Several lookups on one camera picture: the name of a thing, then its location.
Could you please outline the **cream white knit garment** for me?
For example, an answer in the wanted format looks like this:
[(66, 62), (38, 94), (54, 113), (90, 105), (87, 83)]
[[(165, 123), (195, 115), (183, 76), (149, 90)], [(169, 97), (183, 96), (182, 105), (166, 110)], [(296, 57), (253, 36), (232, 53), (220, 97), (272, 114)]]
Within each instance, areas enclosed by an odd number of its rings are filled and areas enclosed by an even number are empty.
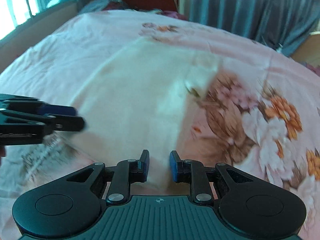
[(169, 154), (185, 141), (198, 102), (221, 66), (213, 53), (141, 37), (86, 81), (73, 105), (85, 129), (65, 140), (106, 165), (150, 153), (146, 191), (170, 185)]

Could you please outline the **pile of clothes at headboard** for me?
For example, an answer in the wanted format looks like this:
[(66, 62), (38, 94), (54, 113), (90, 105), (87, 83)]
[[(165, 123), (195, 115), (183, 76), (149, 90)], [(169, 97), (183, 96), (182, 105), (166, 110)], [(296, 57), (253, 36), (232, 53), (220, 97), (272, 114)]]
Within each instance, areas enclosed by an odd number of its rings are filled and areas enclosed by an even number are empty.
[(127, 11), (139, 11), (139, 12), (148, 12), (157, 15), (163, 15), (170, 18), (176, 18), (179, 20), (187, 21), (188, 19), (179, 12), (172, 10), (162, 10), (162, 9), (138, 9), (131, 8), (127, 3), (122, 0), (93, 0), (85, 5), (79, 12), (80, 14), (90, 13), (90, 12), (99, 12), (99, 11), (108, 11), (108, 10), (127, 10)]

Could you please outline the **round beige wooden furniture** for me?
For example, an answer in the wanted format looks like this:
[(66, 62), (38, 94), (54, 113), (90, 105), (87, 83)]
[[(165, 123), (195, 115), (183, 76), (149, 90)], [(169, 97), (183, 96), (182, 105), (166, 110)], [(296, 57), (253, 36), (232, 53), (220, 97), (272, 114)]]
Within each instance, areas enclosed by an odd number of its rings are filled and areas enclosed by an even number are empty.
[(312, 32), (308, 38), (291, 55), (296, 62), (306, 62), (314, 67), (319, 66), (320, 33)]

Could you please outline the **blue grey curtain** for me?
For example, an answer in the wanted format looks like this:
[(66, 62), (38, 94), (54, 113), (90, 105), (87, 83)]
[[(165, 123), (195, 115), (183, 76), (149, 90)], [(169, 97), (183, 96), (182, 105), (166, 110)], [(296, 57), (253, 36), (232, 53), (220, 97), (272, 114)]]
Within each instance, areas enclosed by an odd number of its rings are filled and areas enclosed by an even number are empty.
[(191, 0), (189, 20), (291, 56), (319, 22), (319, 0)]

